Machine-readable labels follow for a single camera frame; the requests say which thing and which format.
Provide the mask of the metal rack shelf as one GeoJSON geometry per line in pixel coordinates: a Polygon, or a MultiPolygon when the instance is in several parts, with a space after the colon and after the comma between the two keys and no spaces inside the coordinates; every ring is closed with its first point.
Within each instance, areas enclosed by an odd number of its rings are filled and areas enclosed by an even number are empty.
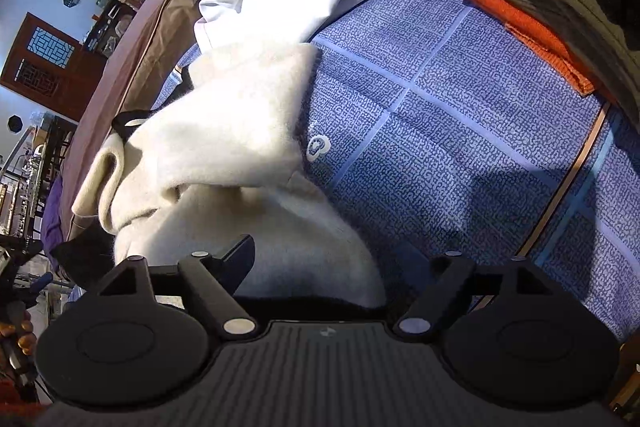
{"type": "Polygon", "coordinates": [[[1,163],[1,236],[16,237],[23,247],[41,239],[46,202],[77,129],[58,116],[40,117],[40,125],[26,127],[1,163]]]}

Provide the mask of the orange knit garment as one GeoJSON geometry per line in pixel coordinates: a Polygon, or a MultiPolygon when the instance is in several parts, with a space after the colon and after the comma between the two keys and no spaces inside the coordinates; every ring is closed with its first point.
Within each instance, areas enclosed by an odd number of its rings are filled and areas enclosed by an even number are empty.
{"type": "Polygon", "coordinates": [[[555,33],[506,0],[469,0],[555,70],[580,96],[604,93],[602,83],[555,33]]]}

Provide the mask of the brown wooden door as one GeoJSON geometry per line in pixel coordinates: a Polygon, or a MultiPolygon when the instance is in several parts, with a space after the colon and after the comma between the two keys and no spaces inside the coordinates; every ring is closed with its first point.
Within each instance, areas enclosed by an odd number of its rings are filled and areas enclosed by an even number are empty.
{"type": "Polygon", "coordinates": [[[101,80],[106,58],[30,13],[1,73],[1,86],[78,121],[101,80]]]}

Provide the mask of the cream fuzzy cardigan black trim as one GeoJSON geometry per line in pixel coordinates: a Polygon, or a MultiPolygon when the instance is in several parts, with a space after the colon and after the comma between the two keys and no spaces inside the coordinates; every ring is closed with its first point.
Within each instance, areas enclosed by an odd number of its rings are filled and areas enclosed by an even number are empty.
{"type": "Polygon", "coordinates": [[[248,298],[324,297],[376,308],[380,272],[357,232],[304,173],[296,127],[317,49],[197,58],[192,90],[110,135],[73,205],[114,236],[114,258],[173,265],[252,236],[248,298]]]}

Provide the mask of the purple cloth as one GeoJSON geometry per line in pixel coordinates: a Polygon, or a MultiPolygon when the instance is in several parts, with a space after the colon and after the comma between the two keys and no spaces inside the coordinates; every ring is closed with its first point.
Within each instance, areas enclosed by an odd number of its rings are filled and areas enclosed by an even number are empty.
{"type": "Polygon", "coordinates": [[[53,251],[64,242],[60,217],[62,190],[62,176],[57,176],[51,185],[41,218],[40,239],[43,243],[43,252],[54,271],[58,269],[58,259],[55,258],[53,251]]]}

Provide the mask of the brown mauve mattress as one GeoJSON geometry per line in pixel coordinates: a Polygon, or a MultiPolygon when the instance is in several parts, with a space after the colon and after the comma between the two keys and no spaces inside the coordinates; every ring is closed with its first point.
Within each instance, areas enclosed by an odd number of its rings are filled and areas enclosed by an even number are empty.
{"type": "Polygon", "coordinates": [[[107,60],[101,80],[79,121],[62,166],[60,217],[64,241],[85,228],[72,205],[113,118],[149,110],[188,49],[195,43],[200,0],[145,0],[107,60]]]}

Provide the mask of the blue patterned bed sheet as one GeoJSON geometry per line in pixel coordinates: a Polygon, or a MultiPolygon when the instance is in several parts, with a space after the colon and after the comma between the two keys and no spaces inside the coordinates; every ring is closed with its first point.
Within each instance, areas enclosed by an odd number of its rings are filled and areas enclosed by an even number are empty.
{"type": "Polygon", "coordinates": [[[428,260],[531,257],[639,326],[639,140],[466,0],[370,0],[322,30],[297,138],[387,297],[428,260]]]}

